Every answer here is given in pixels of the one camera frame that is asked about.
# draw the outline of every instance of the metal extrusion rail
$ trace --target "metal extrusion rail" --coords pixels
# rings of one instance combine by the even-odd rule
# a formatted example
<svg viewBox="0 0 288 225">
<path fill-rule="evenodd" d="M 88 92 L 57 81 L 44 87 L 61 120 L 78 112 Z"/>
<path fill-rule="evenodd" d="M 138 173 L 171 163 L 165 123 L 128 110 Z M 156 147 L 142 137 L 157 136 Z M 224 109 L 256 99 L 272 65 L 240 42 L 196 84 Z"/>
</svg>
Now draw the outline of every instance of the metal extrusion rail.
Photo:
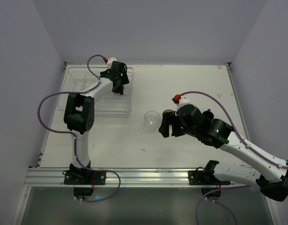
<svg viewBox="0 0 288 225">
<path fill-rule="evenodd" d="M 123 188 L 204 188 L 210 185 L 189 185 L 188 171 L 194 169 L 109 169 L 117 172 L 121 177 Z M 30 168 L 28 170 L 25 187 L 73 187 L 64 185 L 63 171 L 67 168 Z M 108 172 L 106 184 L 101 187 L 118 186 L 118 178 Z M 75 185 L 74 187 L 90 187 L 90 185 Z"/>
</svg>

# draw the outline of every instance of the gray wall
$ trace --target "gray wall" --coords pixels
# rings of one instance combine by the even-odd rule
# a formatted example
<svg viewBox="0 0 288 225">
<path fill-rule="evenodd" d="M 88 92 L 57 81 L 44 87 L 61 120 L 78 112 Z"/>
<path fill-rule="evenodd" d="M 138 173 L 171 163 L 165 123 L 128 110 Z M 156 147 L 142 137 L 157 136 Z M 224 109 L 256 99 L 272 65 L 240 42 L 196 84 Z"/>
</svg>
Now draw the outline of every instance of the gray wall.
<svg viewBox="0 0 288 225">
<path fill-rule="evenodd" d="M 33 0 L 67 61 L 231 62 L 265 0 Z"/>
<path fill-rule="evenodd" d="M 0 0 L 0 224 L 11 223 L 45 135 L 41 98 L 59 89 L 63 64 L 31 0 Z M 50 120 L 50 101 L 43 108 Z"/>
<path fill-rule="evenodd" d="M 288 0 L 268 0 L 232 63 L 253 142 L 288 159 Z M 288 224 L 288 198 L 278 203 Z"/>
</svg>

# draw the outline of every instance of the black mounting bracket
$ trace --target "black mounting bracket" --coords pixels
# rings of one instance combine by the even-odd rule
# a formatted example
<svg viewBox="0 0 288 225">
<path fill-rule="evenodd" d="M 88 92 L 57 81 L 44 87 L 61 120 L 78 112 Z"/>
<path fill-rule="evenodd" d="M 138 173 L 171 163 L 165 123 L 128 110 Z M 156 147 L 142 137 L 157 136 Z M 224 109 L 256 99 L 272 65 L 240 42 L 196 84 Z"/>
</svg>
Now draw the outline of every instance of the black mounting bracket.
<svg viewBox="0 0 288 225">
<path fill-rule="evenodd" d="M 206 181 L 203 177 L 204 177 L 204 171 L 202 170 L 188 171 L 188 179 L 190 185 L 218 185 L 220 182 L 211 179 Z M 221 185 L 230 185 L 230 181 L 221 181 Z"/>
<path fill-rule="evenodd" d="M 70 164 L 69 170 L 63 172 L 65 185 L 104 185 L 106 172 L 90 171 L 84 168 L 77 168 Z"/>
</svg>

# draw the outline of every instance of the white tabletop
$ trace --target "white tabletop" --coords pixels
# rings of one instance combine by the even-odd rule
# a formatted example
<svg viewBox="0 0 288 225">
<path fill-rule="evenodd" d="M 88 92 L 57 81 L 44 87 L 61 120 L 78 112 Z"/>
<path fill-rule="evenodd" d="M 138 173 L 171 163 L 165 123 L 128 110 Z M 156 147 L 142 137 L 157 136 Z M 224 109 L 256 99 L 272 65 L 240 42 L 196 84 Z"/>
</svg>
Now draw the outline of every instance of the white tabletop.
<svg viewBox="0 0 288 225">
<path fill-rule="evenodd" d="M 239 132 L 244 129 L 235 95 L 225 66 L 206 65 L 129 65 L 134 69 L 131 114 L 127 120 L 95 120 L 89 134 L 89 157 L 92 167 L 107 168 L 193 168 L 209 160 L 245 165 L 238 158 L 219 149 L 205 146 L 196 138 L 163 138 L 157 131 L 147 132 L 144 114 L 174 110 L 174 95 L 199 90 L 216 97 L 230 113 Z M 200 111 L 211 109 L 215 118 L 227 122 L 224 112 L 211 99 L 190 94 L 187 97 Z M 67 130 L 63 111 L 55 110 L 51 128 Z M 69 167 L 72 160 L 70 135 L 50 132 L 41 167 Z"/>
</svg>

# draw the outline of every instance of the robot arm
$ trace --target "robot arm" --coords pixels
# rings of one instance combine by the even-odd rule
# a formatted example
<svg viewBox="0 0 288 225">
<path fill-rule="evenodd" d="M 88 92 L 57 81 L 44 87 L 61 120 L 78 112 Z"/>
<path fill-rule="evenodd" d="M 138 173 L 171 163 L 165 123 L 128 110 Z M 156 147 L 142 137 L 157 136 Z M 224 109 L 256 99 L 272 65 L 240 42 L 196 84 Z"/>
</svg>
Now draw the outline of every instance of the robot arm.
<svg viewBox="0 0 288 225">
<path fill-rule="evenodd" d="M 213 183 L 233 181 L 259 187 L 264 195 L 277 201 L 283 201 L 287 197 L 288 170 L 282 166 L 288 166 L 288 161 L 272 156 L 245 140 L 258 153 L 279 165 L 273 166 L 248 149 L 236 136 L 232 126 L 214 119 L 210 110 L 201 113 L 185 96 L 173 101 L 177 104 L 176 111 L 163 112 L 162 125 L 159 128 L 163 137 L 169 137 L 169 125 L 172 125 L 172 136 L 193 136 L 203 144 L 226 151 L 252 167 L 228 165 L 211 160 L 196 179 Z"/>
<path fill-rule="evenodd" d="M 129 83 L 127 77 L 127 66 L 124 63 L 117 62 L 115 58 L 108 60 L 107 70 L 100 73 L 100 84 L 94 84 L 88 90 L 81 93 L 70 93 L 67 99 L 67 105 L 64 113 L 64 122 L 67 128 L 75 134 L 72 135 L 73 159 L 69 170 L 65 171 L 64 184 L 68 185 L 89 185 L 92 179 L 99 185 L 100 177 L 105 176 L 105 172 L 93 172 L 82 168 L 77 162 L 76 157 L 82 165 L 90 168 L 91 162 L 88 154 L 89 131 L 94 124 L 94 106 L 105 95 L 111 91 L 123 95 L 124 85 Z"/>
</svg>

